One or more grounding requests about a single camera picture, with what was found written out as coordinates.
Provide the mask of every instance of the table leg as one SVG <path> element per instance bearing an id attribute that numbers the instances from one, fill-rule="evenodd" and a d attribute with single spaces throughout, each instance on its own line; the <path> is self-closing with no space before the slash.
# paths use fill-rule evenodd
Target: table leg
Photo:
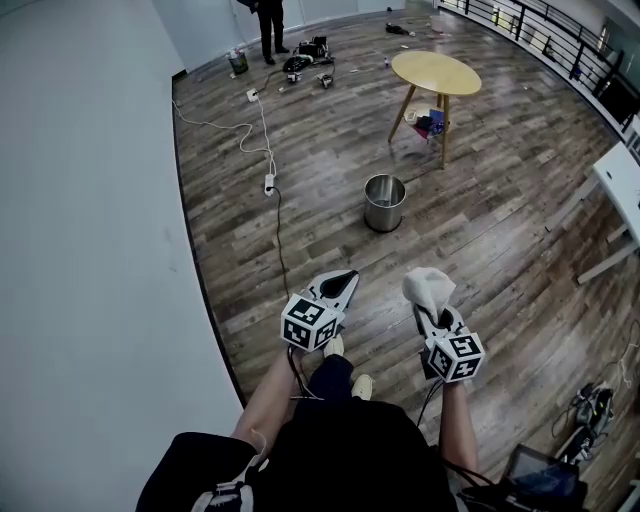
<path id="1" fill-rule="evenodd" d="M 636 242 L 635 240 L 628 243 L 613 256 L 609 256 L 606 260 L 598 263 L 591 270 L 588 270 L 587 272 L 579 276 L 578 284 L 584 284 L 590 279 L 593 279 L 594 277 L 602 274 L 608 268 L 613 267 L 616 263 L 620 263 L 623 259 L 632 254 L 638 247 L 638 242 Z"/>
<path id="2" fill-rule="evenodd" d="M 611 233 L 608 237 L 607 237 L 607 242 L 611 243 L 614 240 L 617 240 L 618 238 L 620 238 L 624 232 L 627 230 L 627 225 L 623 224 L 622 226 L 620 226 L 618 229 L 616 229 L 613 233 Z"/>
<path id="3" fill-rule="evenodd" d="M 447 139 L 449 132 L 449 95 L 443 94 L 444 98 L 444 129 L 442 130 L 442 168 L 447 164 Z"/>
<path id="4" fill-rule="evenodd" d="M 391 142 L 391 139 L 393 139 L 393 136 L 396 134 L 396 130 L 398 129 L 398 126 L 400 125 L 400 121 L 402 121 L 402 117 L 404 116 L 404 111 L 407 110 L 407 107 L 409 106 L 409 102 L 411 101 L 411 97 L 413 96 L 413 93 L 416 90 L 416 86 L 412 85 L 409 88 L 409 92 L 407 93 L 407 97 L 404 99 L 404 103 L 402 104 L 402 108 L 400 109 L 400 112 L 398 112 L 398 117 L 396 117 L 396 122 L 393 124 L 393 128 L 391 129 L 391 133 L 389 134 L 389 142 Z"/>
<path id="5" fill-rule="evenodd" d="M 562 205 L 562 207 L 558 210 L 558 212 L 547 220 L 544 227 L 547 231 L 551 231 L 554 229 L 562 219 L 564 219 L 571 210 L 573 210 L 580 201 L 582 201 L 585 197 L 587 197 L 591 191 L 596 188 L 598 184 L 598 176 L 596 173 L 591 173 L 591 175 L 587 178 L 587 180 L 580 185 L 578 190 L 576 190 L 573 195 L 569 198 L 569 200 Z"/>

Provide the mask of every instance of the black equipment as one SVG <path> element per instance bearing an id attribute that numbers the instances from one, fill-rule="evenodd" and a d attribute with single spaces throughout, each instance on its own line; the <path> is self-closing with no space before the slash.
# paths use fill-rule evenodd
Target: black equipment
<path id="1" fill-rule="evenodd" d="M 310 55 L 314 59 L 328 59 L 329 46 L 326 37 L 312 37 L 311 41 L 303 41 L 298 45 L 299 55 Z"/>
<path id="2" fill-rule="evenodd" d="M 301 69 L 306 68 L 313 64 L 313 57 L 310 55 L 294 55 L 293 57 L 287 59 L 284 63 L 282 71 L 285 73 L 297 73 Z"/>
<path id="3" fill-rule="evenodd" d="M 576 466 L 518 445 L 512 452 L 499 484 L 481 475 L 443 461 L 474 487 L 458 496 L 470 511 L 578 512 L 587 496 L 587 484 L 580 481 Z M 478 478 L 490 485 L 478 486 Z"/>
<path id="4" fill-rule="evenodd" d="M 587 384 L 582 388 L 566 411 L 568 415 L 571 409 L 576 410 L 575 430 L 562 445 L 556 457 L 576 466 L 590 461 L 593 458 L 592 450 L 596 441 L 609 435 L 608 430 L 613 420 L 612 406 L 613 390 L 594 388 L 593 384 Z"/>
<path id="5" fill-rule="evenodd" d="M 391 23 L 387 23 L 386 30 L 387 32 L 389 32 L 389 34 L 399 34 L 401 36 L 409 35 L 408 30 L 403 29 L 400 25 L 392 25 Z"/>

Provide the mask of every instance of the metal railing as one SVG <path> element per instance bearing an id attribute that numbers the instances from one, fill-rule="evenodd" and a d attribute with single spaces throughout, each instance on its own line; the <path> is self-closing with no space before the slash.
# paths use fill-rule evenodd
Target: metal railing
<path id="1" fill-rule="evenodd" d="M 495 30 L 516 42 L 528 43 L 556 63 L 571 81 L 577 81 L 598 98 L 612 80 L 627 90 L 629 115 L 619 119 L 621 130 L 640 109 L 638 91 L 620 72 L 623 51 L 616 52 L 593 32 L 542 0 L 440 0 L 442 4 L 491 22 Z"/>

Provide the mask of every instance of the white wall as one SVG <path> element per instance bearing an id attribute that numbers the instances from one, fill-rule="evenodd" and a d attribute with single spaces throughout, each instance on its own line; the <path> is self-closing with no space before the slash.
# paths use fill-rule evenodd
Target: white wall
<path id="1" fill-rule="evenodd" d="M 230 48 L 260 37 L 258 15 L 237 0 L 153 0 L 187 71 L 206 64 Z M 327 19 L 393 9 L 405 0 L 283 0 L 286 29 Z"/>
<path id="2" fill-rule="evenodd" d="M 245 43 L 230 0 L 153 0 L 153 4 L 187 71 Z"/>
<path id="3" fill-rule="evenodd" d="M 182 68 L 148 0 L 0 19 L 0 510 L 129 511 L 184 430 L 241 412 L 190 255 Z"/>
<path id="4" fill-rule="evenodd" d="M 596 2 L 589 0 L 545 0 L 545 2 L 573 18 L 597 36 L 600 35 L 607 20 L 604 10 Z"/>
<path id="5" fill-rule="evenodd" d="M 233 13 L 240 27 L 242 38 L 250 43 L 260 39 L 260 21 L 257 14 L 251 14 L 251 10 L 236 0 L 229 0 L 233 8 Z M 284 26 L 287 29 L 304 25 L 302 17 L 302 6 L 299 0 L 283 0 Z"/>

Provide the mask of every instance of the black shirt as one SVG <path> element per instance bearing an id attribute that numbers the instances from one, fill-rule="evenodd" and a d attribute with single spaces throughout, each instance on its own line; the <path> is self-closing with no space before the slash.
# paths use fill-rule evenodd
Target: black shirt
<path id="1" fill-rule="evenodd" d="M 254 510 L 457 510 L 438 454 L 401 408 L 354 398 L 298 412 L 282 427 L 268 464 L 246 475 Z M 243 441 L 181 434 L 145 486 L 138 511 L 189 512 L 254 455 Z"/>

